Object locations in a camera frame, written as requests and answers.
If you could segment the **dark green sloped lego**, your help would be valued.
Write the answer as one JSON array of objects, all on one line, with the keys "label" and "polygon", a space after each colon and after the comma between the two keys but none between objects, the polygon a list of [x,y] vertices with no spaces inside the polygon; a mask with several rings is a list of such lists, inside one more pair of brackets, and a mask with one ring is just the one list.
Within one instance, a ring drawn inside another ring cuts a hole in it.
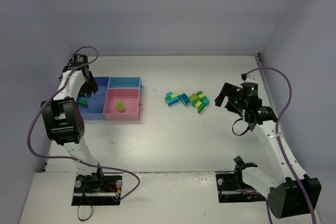
[{"label": "dark green sloped lego", "polygon": [[88,102],[85,99],[79,99],[78,104],[83,108],[88,108]]}]

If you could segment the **green yellow teal lego cluster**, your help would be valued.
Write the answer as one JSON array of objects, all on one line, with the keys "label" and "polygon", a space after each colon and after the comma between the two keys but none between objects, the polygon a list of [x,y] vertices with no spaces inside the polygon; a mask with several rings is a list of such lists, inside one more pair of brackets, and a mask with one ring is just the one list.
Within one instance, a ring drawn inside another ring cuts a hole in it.
[{"label": "green yellow teal lego cluster", "polygon": [[192,107],[197,110],[198,114],[201,114],[202,111],[209,105],[209,98],[203,91],[198,91],[197,93],[192,93],[189,96]]}]

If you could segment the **lime green lego brick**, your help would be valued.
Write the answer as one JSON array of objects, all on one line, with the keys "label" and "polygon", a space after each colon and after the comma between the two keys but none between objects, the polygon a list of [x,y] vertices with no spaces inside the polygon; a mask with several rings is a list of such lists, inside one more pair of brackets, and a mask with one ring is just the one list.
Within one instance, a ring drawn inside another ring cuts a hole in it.
[{"label": "lime green lego brick", "polygon": [[116,107],[117,107],[119,112],[125,111],[125,105],[121,101],[116,103]]}]

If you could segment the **teal green lego stack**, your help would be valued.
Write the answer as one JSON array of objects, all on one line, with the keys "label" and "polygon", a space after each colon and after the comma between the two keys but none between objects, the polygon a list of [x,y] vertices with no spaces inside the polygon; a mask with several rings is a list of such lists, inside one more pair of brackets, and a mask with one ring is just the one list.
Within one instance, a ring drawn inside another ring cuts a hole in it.
[{"label": "teal green lego stack", "polygon": [[166,93],[165,103],[167,104],[168,107],[171,107],[171,106],[177,104],[179,101],[180,101],[180,99],[179,99],[179,94],[178,93],[173,93],[173,92]]}]

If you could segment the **teal printed lego brick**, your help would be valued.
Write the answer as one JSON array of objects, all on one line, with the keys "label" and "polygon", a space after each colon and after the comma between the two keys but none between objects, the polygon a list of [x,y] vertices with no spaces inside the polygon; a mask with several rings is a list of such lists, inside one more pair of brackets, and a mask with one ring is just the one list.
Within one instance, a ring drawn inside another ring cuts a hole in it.
[{"label": "teal printed lego brick", "polygon": [[180,100],[180,102],[185,106],[185,107],[187,107],[189,104],[190,104],[190,99],[189,99],[189,97],[188,97],[188,95],[186,94],[186,93],[182,93],[182,94],[180,94],[179,96],[179,100]]}]

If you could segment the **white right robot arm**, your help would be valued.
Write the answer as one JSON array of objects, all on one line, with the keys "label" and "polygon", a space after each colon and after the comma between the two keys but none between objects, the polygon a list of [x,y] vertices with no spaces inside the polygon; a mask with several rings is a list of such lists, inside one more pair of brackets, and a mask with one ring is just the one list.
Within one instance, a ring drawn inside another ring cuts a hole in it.
[{"label": "white right robot arm", "polygon": [[234,158],[234,183],[236,188],[247,186],[260,193],[268,202],[277,219],[311,214],[314,212],[321,184],[300,166],[284,136],[279,130],[278,118],[273,109],[264,106],[258,96],[258,83],[245,77],[239,86],[224,83],[215,105],[220,107],[227,99],[225,108],[239,115],[247,123],[247,130],[255,134],[267,153],[275,171],[271,177],[253,162]]}]

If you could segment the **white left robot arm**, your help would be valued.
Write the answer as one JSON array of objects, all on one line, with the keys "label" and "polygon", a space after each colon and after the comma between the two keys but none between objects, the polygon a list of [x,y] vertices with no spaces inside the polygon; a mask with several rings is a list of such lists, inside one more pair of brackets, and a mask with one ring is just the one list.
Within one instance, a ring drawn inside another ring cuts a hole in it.
[{"label": "white left robot arm", "polygon": [[47,136],[62,146],[77,167],[77,179],[97,186],[102,183],[103,173],[97,166],[99,162],[92,156],[84,140],[85,124],[77,106],[77,97],[95,94],[98,86],[88,66],[76,67],[88,63],[88,57],[75,54],[61,76],[59,93],[51,102],[42,102],[42,110]]}]

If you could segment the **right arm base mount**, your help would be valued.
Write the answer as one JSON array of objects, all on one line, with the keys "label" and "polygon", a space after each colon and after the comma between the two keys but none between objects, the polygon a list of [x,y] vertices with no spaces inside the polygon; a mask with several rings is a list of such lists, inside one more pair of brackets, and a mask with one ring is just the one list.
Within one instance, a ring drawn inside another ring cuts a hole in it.
[{"label": "right arm base mount", "polygon": [[234,172],[215,173],[218,201],[224,203],[249,203],[265,201],[254,188],[239,183]]}]

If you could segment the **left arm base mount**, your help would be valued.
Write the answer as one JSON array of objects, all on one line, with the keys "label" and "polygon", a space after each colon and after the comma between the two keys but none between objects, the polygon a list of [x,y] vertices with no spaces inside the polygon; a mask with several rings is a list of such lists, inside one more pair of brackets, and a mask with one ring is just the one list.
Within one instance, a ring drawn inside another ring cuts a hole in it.
[{"label": "left arm base mount", "polygon": [[104,174],[103,180],[94,184],[85,183],[83,176],[77,176],[73,189],[72,206],[119,206],[122,193],[122,175]]}]

